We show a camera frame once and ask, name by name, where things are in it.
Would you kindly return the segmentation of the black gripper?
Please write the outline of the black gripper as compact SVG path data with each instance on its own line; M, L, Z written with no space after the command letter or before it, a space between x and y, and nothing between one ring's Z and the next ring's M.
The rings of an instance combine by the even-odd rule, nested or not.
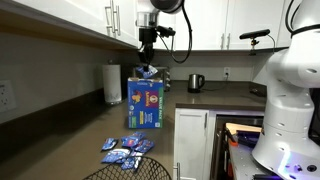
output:
M154 57L153 43L156 41L156 30L154 28L140 28L139 41L142 43L138 50L138 56L143 66L146 66L145 54L147 55L147 65L150 65Z

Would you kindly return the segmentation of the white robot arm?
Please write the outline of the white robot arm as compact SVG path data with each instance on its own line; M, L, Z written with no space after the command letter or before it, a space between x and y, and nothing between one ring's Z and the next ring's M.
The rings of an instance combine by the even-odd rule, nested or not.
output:
M288 26L291 44L266 63L267 102L252 150L256 162L284 180L320 180L320 146L308 132L320 87L320 0L302 0Z

